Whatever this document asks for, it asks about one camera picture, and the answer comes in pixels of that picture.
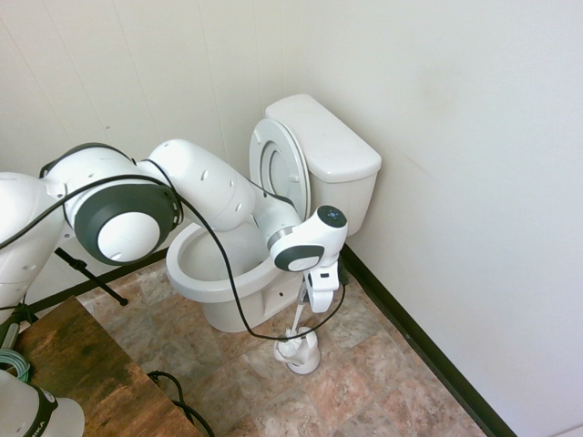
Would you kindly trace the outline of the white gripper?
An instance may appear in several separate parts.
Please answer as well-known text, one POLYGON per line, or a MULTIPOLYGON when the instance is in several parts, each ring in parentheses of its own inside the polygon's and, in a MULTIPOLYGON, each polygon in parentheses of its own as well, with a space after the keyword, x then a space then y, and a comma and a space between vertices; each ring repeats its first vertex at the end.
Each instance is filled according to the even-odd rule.
POLYGON ((299 290, 299 304, 310 303, 314 313, 324 313, 330 308, 334 292, 339 288, 338 262, 306 270, 304 279, 299 290))

